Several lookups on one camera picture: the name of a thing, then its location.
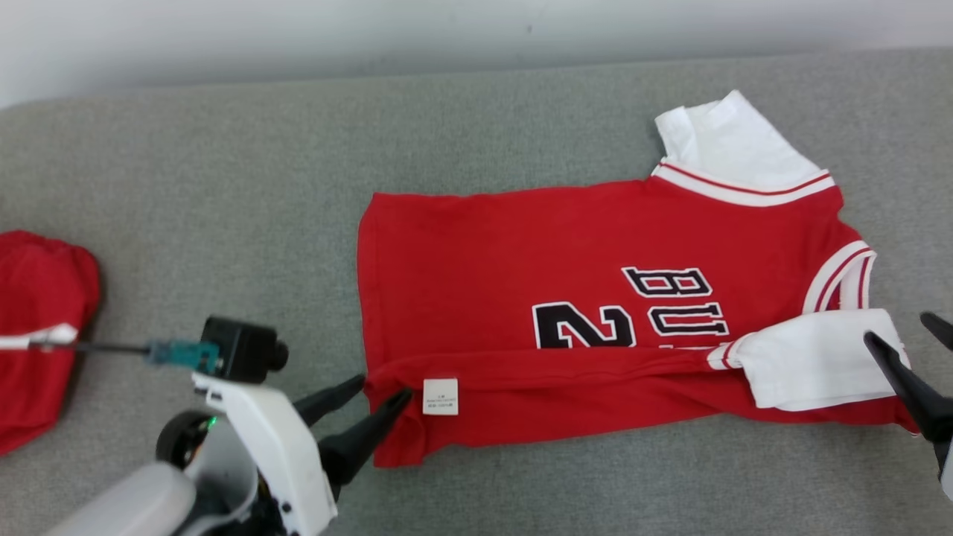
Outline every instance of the red and white stripe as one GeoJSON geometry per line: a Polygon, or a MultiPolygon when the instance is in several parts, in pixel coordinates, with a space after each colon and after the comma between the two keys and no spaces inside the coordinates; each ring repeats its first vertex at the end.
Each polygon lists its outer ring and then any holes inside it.
{"type": "Polygon", "coordinates": [[[802,312],[829,308],[831,296],[840,288],[841,309],[866,309],[870,304],[870,270],[877,254],[863,240],[843,246],[832,255],[811,281],[802,312]]]}
{"type": "Polygon", "coordinates": [[[674,164],[667,159],[661,161],[652,172],[652,176],[702,196],[749,207],[782,205],[835,186],[830,173],[823,170],[818,175],[783,190],[765,190],[750,185],[735,184],[702,172],[689,171],[681,164],[674,164]]]}
{"type": "Polygon", "coordinates": [[[741,361],[738,361],[738,347],[745,339],[754,335],[749,333],[744,337],[732,341],[730,344],[723,344],[715,348],[708,354],[708,366],[715,370],[728,370],[732,368],[741,368],[741,361]]]}

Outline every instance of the jersey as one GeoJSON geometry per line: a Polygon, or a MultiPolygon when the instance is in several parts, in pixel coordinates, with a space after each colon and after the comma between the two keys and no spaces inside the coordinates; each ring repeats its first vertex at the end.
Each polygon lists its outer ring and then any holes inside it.
{"type": "MultiPolygon", "coordinates": [[[[398,423],[375,462],[418,463],[446,443],[542,441],[692,419],[726,411],[718,400],[744,400],[744,411],[729,404],[732,412],[752,418],[840,419],[838,408],[759,410],[742,374],[720,360],[686,358],[684,348],[865,307],[875,254],[838,220],[841,206],[826,171],[768,190],[667,160],[646,180],[588,187],[375,195],[357,259],[373,406],[424,378],[463,385],[507,371],[561,379],[540,387],[538,404],[461,399],[457,417],[417,415],[415,400],[408,413],[416,423],[398,423]],[[418,360],[428,364],[414,368],[418,360]],[[615,374],[614,360],[653,364],[626,381],[586,387],[587,378],[615,374]],[[627,415],[597,419],[591,411],[618,403],[627,415]],[[493,417],[481,409],[486,422],[465,419],[470,404],[493,408],[493,417]],[[409,437],[423,441],[422,452],[409,437]]],[[[888,405],[840,420],[894,422],[897,408],[888,405]]]]}

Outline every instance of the clothing tag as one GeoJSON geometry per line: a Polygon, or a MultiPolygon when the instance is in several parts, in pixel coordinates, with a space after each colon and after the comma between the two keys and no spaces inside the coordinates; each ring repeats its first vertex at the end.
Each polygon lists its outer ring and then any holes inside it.
{"type": "Polygon", "coordinates": [[[456,378],[423,381],[424,415],[457,415],[456,378]]]}

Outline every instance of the red fabric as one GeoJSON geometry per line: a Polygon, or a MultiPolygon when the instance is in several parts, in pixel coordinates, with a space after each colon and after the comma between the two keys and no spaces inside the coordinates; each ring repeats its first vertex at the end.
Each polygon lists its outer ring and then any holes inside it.
{"type": "MultiPolygon", "coordinates": [[[[89,252],[24,231],[0,234],[0,335],[60,323],[79,330],[98,301],[98,268],[89,252]]],[[[72,364],[69,350],[0,350],[0,454],[55,424],[72,364]]]]}
{"type": "Polygon", "coordinates": [[[483,196],[375,195],[361,221],[358,285],[372,408],[415,399],[375,464],[418,464],[449,443],[527,443],[730,412],[782,423],[902,423],[896,398],[819,411],[759,410],[707,352],[802,313],[821,266],[859,240],[829,188],[777,206],[718,201],[657,177],[483,196]],[[699,269],[708,296],[640,296],[622,272],[699,269]],[[631,317],[636,348],[537,349],[534,305],[569,302],[611,337],[600,307],[631,317]],[[717,303],[723,334],[663,336],[652,307],[717,303]],[[427,378],[457,378],[459,415],[421,415],[427,378]]]}

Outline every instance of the gray couch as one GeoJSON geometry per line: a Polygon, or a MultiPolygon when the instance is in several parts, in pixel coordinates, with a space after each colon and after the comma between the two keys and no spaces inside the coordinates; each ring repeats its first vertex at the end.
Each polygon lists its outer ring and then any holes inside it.
{"type": "MultiPolygon", "coordinates": [[[[269,383],[364,370],[357,223],[376,190],[497,192],[645,176],[652,119],[734,88],[843,188],[880,252],[872,300],[953,393],[917,313],[953,316],[953,52],[864,52],[155,90],[0,113],[0,229],[99,259],[101,340],[195,337],[218,313],[279,328],[269,383]]],[[[62,422],[0,459],[0,534],[35,534],[147,462],[199,405],[188,373],[88,356],[62,422]]],[[[316,430],[367,412],[353,402],[316,430]]],[[[953,505],[898,427],[730,416],[367,467],[329,534],[936,534],[953,505]]]]}

